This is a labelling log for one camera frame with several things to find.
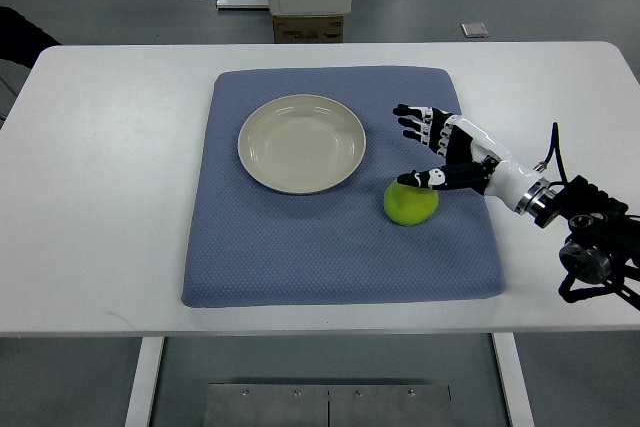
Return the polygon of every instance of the green apple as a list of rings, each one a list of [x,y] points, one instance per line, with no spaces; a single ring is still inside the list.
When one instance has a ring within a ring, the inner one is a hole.
[[[424,222],[438,208],[438,192],[399,184],[394,180],[384,192],[384,211],[396,224],[411,226]]]

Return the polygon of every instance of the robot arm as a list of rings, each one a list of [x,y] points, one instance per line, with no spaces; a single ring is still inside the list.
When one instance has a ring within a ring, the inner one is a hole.
[[[427,145],[446,161],[438,169],[400,175],[398,183],[433,190],[470,187],[498,197],[514,212],[534,216],[555,195],[540,172],[519,164],[509,149],[464,117],[405,104],[393,113],[408,129],[405,137]]]
[[[498,197],[514,212],[528,212],[542,228],[564,217],[571,234],[559,253],[567,270],[558,289],[562,298],[576,302],[615,293],[640,310],[640,295],[624,283],[627,278],[640,281],[640,221],[626,214],[626,204],[580,176],[566,182],[561,162],[563,189],[556,193],[541,169],[522,166],[509,149],[459,115],[405,104],[393,113],[407,128],[405,137],[427,145],[446,161],[437,169],[401,174],[398,183],[433,190],[472,188]],[[576,280],[600,286],[572,290]]]

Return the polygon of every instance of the blue mat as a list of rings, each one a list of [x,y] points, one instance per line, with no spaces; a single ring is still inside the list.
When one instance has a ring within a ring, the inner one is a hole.
[[[292,94],[349,107],[367,151],[356,172],[315,195],[262,186],[237,153],[245,119]],[[346,304],[486,298],[504,275],[483,198],[445,192],[428,221],[401,227],[385,215],[387,186],[412,169],[443,165],[402,136],[398,103],[460,112],[449,75],[421,67],[228,72],[214,88],[187,253],[182,301],[190,307]]]

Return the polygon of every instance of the black wire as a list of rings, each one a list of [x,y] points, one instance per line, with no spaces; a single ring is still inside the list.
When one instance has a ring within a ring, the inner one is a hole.
[[[547,156],[542,162],[540,162],[540,164],[538,164],[538,166],[541,166],[543,169],[546,168],[554,153],[556,154],[556,163],[558,164],[561,182],[552,182],[549,185],[567,185],[569,181],[567,180],[564,163],[562,162],[562,155],[560,154],[560,128],[558,127],[557,122],[553,123],[553,127],[551,129],[551,141],[549,142],[549,151],[547,152]]]
[[[562,162],[562,155],[560,155],[560,128],[558,127],[558,123],[553,123],[553,128],[551,130],[551,138],[552,143],[554,145],[554,149],[556,151],[556,162],[558,164],[558,171],[560,172],[560,179],[564,184],[568,184],[567,173],[564,171],[564,163]]]

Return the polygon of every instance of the white plate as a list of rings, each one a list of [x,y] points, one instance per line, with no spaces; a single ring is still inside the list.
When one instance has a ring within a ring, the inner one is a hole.
[[[329,189],[364,156],[362,124],[347,107],[318,95],[281,97],[257,109],[238,137],[238,154],[261,184],[289,194]]]

